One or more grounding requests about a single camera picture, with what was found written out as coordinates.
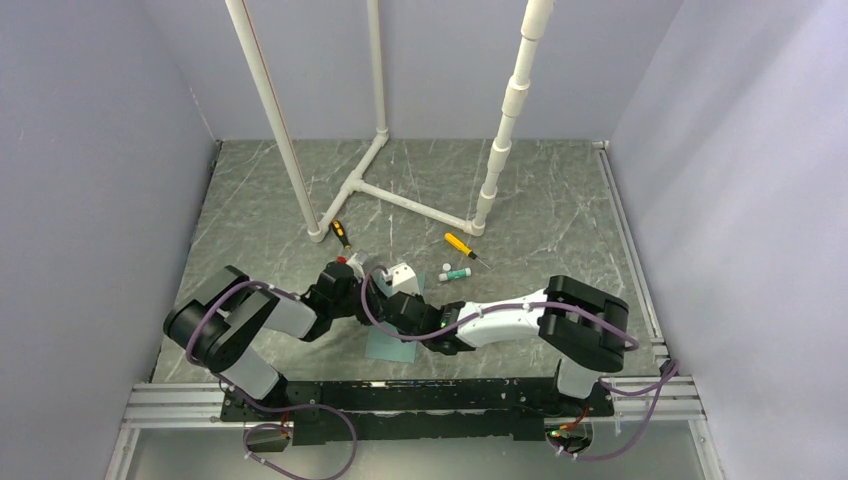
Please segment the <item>teal envelope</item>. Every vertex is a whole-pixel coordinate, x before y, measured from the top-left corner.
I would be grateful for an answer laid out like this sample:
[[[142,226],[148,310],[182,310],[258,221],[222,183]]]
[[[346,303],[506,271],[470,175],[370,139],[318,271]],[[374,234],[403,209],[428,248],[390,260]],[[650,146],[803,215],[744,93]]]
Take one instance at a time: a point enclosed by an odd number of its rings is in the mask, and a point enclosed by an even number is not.
[[[389,295],[385,282],[386,275],[387,273],[378,274],[375,276],[374,281],[381,293]],[[424,281],[420,278],[419,281],[422,292]],[[417,344],[415,342],[401,340],[399,335],[400,332],[398,329],[386,322],[381,323],[381,328],[371,327],[368,332],[365,357],[372,360],[413,364],[416,359]]]

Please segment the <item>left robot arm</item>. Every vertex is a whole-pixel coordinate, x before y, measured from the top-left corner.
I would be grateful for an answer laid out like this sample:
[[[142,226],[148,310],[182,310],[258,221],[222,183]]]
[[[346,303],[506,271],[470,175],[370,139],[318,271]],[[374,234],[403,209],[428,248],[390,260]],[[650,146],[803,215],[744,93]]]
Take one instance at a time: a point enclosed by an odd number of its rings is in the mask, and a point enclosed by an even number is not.
[[[228,265],[171,310],[163,332],[189,363],[236,387],[258,417],[272,420],[290,405],[288,379],[252,347],[254,339],[268,329],[312,342],[337,319],[363,320],[361,283],[361,273],[334,261],[296,295]]]

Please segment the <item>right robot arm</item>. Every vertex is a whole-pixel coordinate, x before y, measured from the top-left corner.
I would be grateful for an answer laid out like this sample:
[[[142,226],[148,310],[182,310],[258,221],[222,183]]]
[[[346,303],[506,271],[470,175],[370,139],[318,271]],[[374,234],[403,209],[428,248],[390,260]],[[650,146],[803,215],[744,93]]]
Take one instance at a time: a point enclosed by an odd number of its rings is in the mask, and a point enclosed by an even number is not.
[[[625,354],[639,347],[627,331],[629,306],[624,300],[563,275],[551,277],[544,289],[500,302],[435,307],[420,295],[386,296],[368,282],[361,300],[373,324],[386,323],[398,339],[444,355],[497,342],[545,341],[561,356],[550,392],[553,406],[564,415],[585,407],[598,379],[621,371]]]

